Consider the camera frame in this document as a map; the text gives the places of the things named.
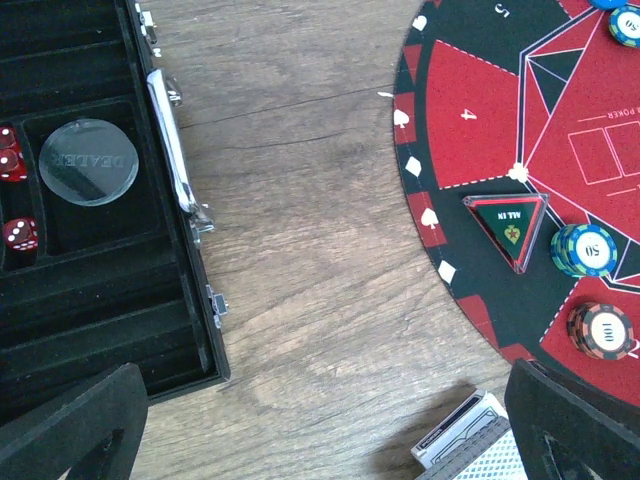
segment blue poker chip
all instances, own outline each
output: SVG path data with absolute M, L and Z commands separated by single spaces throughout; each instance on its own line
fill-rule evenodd
M 593 225 L 574 226 L 563 245 L 570 268 L 590 277 L 610 275 L 618 262 L 618 249 L 604 228 Z
M 589 0 L 589 3 L 599 10 L 615 10 L 624 7 L 627 0 Z
M 558 268 L 558 270 L 560 270 L 562 273 L 569 275 L 570 277 L 583 277 L 583 274 L 571 268 L 569 260 L 565 252 L 562 250 L 562 239 L 564 234 L 566 233 L 566 230 L 566 227 L 558 230 L 551 239 L 551 259 L 553 260 L 553 263 Z
M 609 31 L 621 44 L 640 47 L 640 8 L 633 5 L 616 8 L 609 17 Z

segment wood grain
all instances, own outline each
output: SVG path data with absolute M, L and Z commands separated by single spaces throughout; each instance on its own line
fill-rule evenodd
M 232 380 L 150 410 L 134 479 L 412 479 L 411 446 L 508 365 L 442 285 L 391 136 L 419 2 L 143 2 L 218 231 Z

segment poker chip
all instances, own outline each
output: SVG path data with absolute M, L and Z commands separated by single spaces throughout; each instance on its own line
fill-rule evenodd
M 609 18 L 609 31 L 627 47 L 640 46 L 640 8 L 624 5 L 616 8 Z
M 573 345 L 591 358 L 620 360 L 633 346 L 631 321 L 614 305 L 579 306 L 569 314 L 567 331 Z
M 98 207 L 129 190 L 139 164 L 135 146 L 118 126 L 79 118 L 47 138 L 38 169 L 45 185 L 59 197 L 82 207 Z
M 551 258 L 569 276 L 605 277 L 615 269 L 618 249 L 598 225 L 566 225 L 551 239 Z
M 627 0 L 589 0 L 599 10 L 614 10 L 627 4 Z

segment poker table mat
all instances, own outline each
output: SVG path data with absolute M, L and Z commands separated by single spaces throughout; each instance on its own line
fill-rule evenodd
M 425 2 L 399 59 L 393 129 L 422 243 L 473 325 L 510 362 L 538 359 L 640 406 L 640 342 L 597 360 L 566 331 L 568 313 L 594 301 L 640 332 L 640 57 L 608 19 L 587 0 Z M 549 206 L 517 275 L 462 199 L 536 192 Z M 551 238 L 569 223 L 613 236 L 610 276 L 554 266 Z

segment die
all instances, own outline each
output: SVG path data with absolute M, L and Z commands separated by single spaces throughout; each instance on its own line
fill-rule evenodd
M 0 150 L 0 180 L 21 182 L 27 178 L 27 168 L 14 149 Z
M 13 147 L 16 143 L 16 132 L 10 127 L 0 127 L 0 149 Z
M 14 250 L 27 251 L 38 248 L 38 230 L 33 218 L 15 218 L 4 224 L 4 242 Z
M 27 178 L 22 149 L 11 127 L 0 127 L 0 180 L 21 182 Z

